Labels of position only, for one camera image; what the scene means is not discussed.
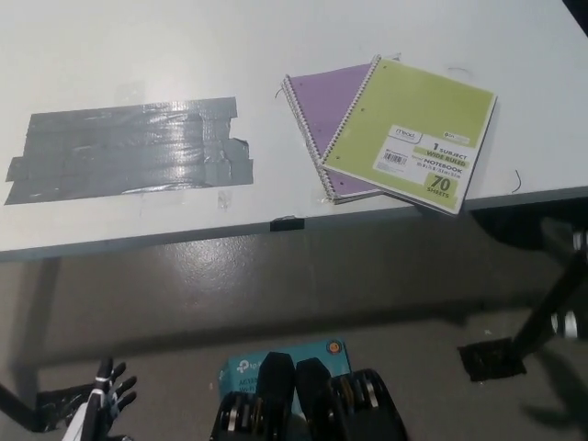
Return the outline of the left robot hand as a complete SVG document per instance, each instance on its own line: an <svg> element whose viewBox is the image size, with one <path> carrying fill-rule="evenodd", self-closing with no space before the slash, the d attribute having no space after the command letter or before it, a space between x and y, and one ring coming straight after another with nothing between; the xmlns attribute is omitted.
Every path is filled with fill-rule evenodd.
<svg viewBox="0 0 588 441"><path fill-rule="evenodd" d="M112 435L110 430L122 411L137 398L137 377L131 376L119 385L125 373L125 362L115 364L112 357L103 358L88 398L76 411L63 441L131 441L130 435Z"/></svg>

